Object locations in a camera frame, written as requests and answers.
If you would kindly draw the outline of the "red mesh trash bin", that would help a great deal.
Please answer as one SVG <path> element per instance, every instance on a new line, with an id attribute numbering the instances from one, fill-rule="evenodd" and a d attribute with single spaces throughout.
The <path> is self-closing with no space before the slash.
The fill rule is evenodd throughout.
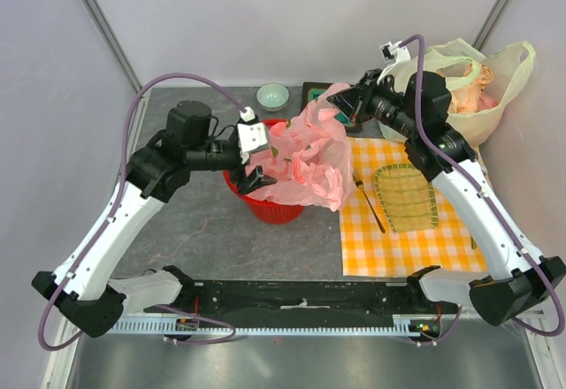
<path id="1" fill-rule="evenodd" d="M 223 171 L 223 177 L 230 190 L 243 200 L 251 212 L 261 221 L 270 225 L 284 225 L 297 219 L 303 212 L 301 205 L 281 205 L 275 202 L 260 201 L 239 194 L 237 186 L 231 181 L 229 171 Z"/>

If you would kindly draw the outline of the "pink plastic trash bag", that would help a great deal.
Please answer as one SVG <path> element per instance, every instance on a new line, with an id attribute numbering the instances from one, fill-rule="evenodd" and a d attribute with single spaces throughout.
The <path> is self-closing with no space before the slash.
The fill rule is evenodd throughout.
<path id="1" fill-rule="evenodd" d="M 250 198 L 332 211 L 344 207 L 353 188 L 351 146 L 328 97 L 348 88 L 347 83 L 332 84 L 299 115 L 269 128 L 270 147 L 251 156 L 247 171 L 260 166 L 276 183 Z"/>

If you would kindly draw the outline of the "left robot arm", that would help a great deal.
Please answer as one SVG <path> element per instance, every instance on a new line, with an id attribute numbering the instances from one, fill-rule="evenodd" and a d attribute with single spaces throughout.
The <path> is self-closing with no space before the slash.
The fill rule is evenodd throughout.
<path id="1" fill-rule="evenodd" d="M 112 273 L 141 229 L 189 181 L 192 172 L 227 172 L 240 195 L 274 183 L 261 167 L 246 170 L 251 155 L 270 147 L 269 131 L 251 109 L 241 112 L 225 140 L 210 125 L 208 105 L 183 101 L 126 164 L 119 182 L 89 234 L 54 271 L 40 271 L 33 288 L 91 338 L 108 332 L 124 314 L 157 305 L 184 312 L 194 302 L 193 280 L 175 266 L 137 278 Z"/>

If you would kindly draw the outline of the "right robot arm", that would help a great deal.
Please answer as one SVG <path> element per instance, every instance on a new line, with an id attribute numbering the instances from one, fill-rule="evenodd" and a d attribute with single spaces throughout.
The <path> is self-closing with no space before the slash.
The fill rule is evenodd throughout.
<path id="1" fill-rule="evenodd" d="M 404 296 L 411 310 L 422 313 L 436 301 L 450 302 L 475 309 L 497 326 L 557 298 L 564 261 L 544 256 L 502 206 L 475 150 L 447 122 L 451 93 L 442 76 L 415 73 L 405 91 L 397 92 L 393 76 L 371 70 L 327 100 L 351 123 L 375 118 L 405 137 L 410 163 L 448 200 L 486 261 L 485 274 L 439 266 L 416 272 Z"/>

